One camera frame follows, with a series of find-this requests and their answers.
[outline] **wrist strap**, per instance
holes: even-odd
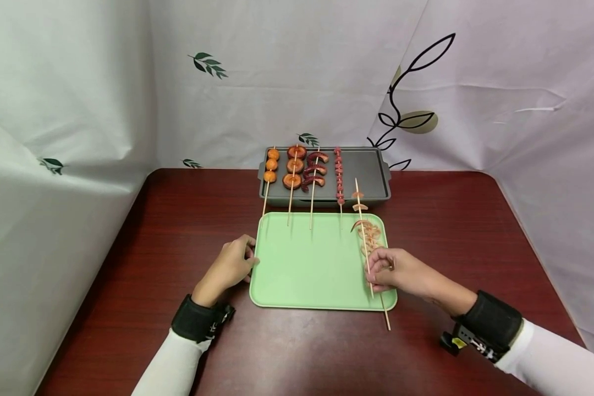
[[[235,309],[229,304],[216,304],[212,308],[201,307],[188,294],[180,303],[172,320],[172,330],[183,338],[196,342],[213,339],[219,328],[230,320]]]
[[[496,363],[510,350],[523,318],[517,309],[479,290],[469,312],[454,320],[453,333],[443,333],[440,344],[453,355],[472,344],[485,358]]]

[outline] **person's left hand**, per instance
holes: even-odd
[[[255,239],[244,234],[222,246],[205,276],[198,282],[191,299],[204,307],[213,306],[226,289],[242,280],[250,281],[251,268],[260,262],[252,248]]]

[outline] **hand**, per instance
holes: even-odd
[[[191,299],[204,307],[213,306],[219,296],[242,280],[249,281],[251,268],[260,262],[252,248],[255,239],[244,234],[222,245],[222,250],[205,276],[198,282]]]
[[[464,315],[477,300],[464,286],[448,279],[403,249],[380,247],[368,257],[365,279],[375,292],[392,288],[418,296],[441,307],[450,316]]]

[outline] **fabric wall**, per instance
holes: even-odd
[[[159,167],[256,168],[302,133],[363,145],[426,0],[150,5]]]
[[[148,17],[0,1],[0,395],[35,391],[153,167]]]
[[[594,0],[430,0],[400,70],[369,139],[494,176],[594,351]]]

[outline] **gray griddle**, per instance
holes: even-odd
[[[266,154],[272,147],[267,147],[264,150],[264,160],[260,163],[258,170],[258,179],[260,180],[260,197],[264,199],[264,192],[266,190],[266,182],[263,175],[266,170]],[[286,162],[288,162],[288,154],[286,150],[288,147],[276,147],[279,151],[278,167],[275,171],[277,174],[277,181],[271,183],[268,188],[268,204],[275,207],[288,207],[290,200],[290,189],[284,187],[282,178],[288,173],[286,169]],[[359,188],[364,193],[361,198],[361,203],[366,205],[376,205],[389,199],[392,193],[389,191],[389,180],[392,178],[389,172],[389,166],[383,161],[381,150],[376,147],[341,147],[343,161],[343,195],[346,200],[344,207],[351,207],[356,203],[356,199],[352,199],[352,193],[356,191],[354,178],[359,180]],[[317,151],[314,147],[306,147],[308,154]],[[316,186],[315,188],[315,207],[335,207],[339,204],[336,199],[336,175],[334,172],[334,147],[321,147],[319,151],[326,153],[330,160],[328,163],[319,164],[327,167],[327,174],[323,177],[326,184],[323,187]],[[310,206],[310,199],[312,194],[312,186],[309,187],[309,192],[301,191],[301,188],[296,188],[293,191],[293,205],[296,207]]]

